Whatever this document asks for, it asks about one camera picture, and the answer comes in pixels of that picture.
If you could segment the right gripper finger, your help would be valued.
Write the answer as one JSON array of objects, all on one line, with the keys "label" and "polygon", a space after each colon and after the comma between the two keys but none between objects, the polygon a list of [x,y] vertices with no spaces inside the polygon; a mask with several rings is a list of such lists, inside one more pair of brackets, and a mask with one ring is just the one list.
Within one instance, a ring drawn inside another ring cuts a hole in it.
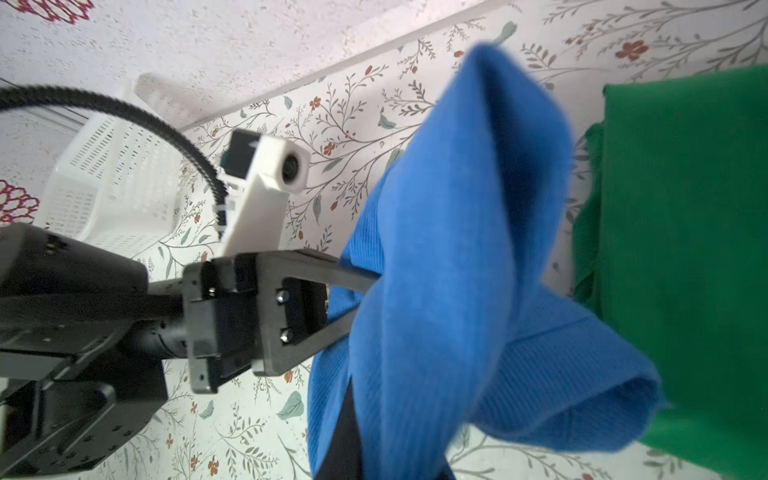
[{"label": "right gripper finger", "polygon": [[329,448],[315,479],[364,479],[361,438],[352,382],[348,384]]}]

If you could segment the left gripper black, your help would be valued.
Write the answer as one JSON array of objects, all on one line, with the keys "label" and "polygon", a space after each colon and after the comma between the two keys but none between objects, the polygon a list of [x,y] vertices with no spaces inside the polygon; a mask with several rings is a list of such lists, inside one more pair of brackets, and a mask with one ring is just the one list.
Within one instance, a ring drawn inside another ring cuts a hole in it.
[{"label": "left gripper black", "polygon": [[1,473],[94,468],[167,402],[167,359],[212,394],[250,364],[251,255],[151,283],[136,261],[50,231],[1,231]]}]

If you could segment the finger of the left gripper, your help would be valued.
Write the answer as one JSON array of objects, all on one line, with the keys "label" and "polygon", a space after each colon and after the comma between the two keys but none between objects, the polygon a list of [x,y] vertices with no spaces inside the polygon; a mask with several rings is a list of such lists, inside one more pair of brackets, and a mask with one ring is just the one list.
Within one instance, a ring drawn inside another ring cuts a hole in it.
[{"label": "finger of the left gripper", "polygon": [[379,278],[309,249],[258,253],[255,268],[257,327],[251,370],[259,377],[281,376],[349,335],[356,310],[330,321],[328,289],[365,294]]}]

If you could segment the green tank top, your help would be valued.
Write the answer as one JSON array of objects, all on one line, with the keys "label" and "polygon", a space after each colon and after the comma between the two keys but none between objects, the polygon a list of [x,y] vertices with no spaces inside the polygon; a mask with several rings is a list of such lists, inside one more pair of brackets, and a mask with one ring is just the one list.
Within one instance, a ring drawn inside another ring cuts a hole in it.
[{"label": "green tank top", "polygon": [[767,69],[608,85],[586,134],[574,296],[643,351],[667,399],[645,444],[767,475]]}]

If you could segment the blue tank top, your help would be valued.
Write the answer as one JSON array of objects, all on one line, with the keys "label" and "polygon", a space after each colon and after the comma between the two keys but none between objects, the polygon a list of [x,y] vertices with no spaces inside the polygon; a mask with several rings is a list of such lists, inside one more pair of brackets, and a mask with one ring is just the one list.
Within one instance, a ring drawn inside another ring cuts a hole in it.
[{"label": "blue tank top", "polygon": [[308,454],[319,472],[349,382],[364,479],[449,479],[460,430],[565,452],[616,452],[663,402],[653,363],[541,281],[573,141],[564,115],[483,44],[370,194],[340,259],[379,276],[348,338],[315,356]]}]

